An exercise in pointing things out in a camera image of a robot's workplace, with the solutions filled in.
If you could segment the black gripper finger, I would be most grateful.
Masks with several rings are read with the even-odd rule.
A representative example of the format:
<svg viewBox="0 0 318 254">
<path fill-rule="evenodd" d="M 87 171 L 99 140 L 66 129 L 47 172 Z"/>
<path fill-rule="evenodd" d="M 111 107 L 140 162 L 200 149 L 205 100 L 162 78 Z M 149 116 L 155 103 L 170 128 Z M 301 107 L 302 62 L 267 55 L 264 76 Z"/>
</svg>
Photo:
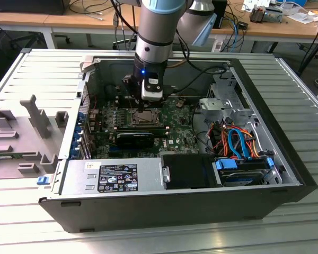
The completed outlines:
<svg viewBox="0 0 318 254">
<path fill-rule="evenodd" d="M 143 111 L 145 109 L 145 103 L 141 98 L 142 86 L 140 82 L 134 75 L 124 76 L 122 82 L 126 86 L 129 95 L 138 103 L 138 111 Z"/>
<path fill-rule="evenodd" d="M 149 101 L 148 107 L 162 107 L 168 97 L 176 91 L 177 89 L 174 86 L 164 85 L 163 97 L 159 101 Z"/>
</svg>

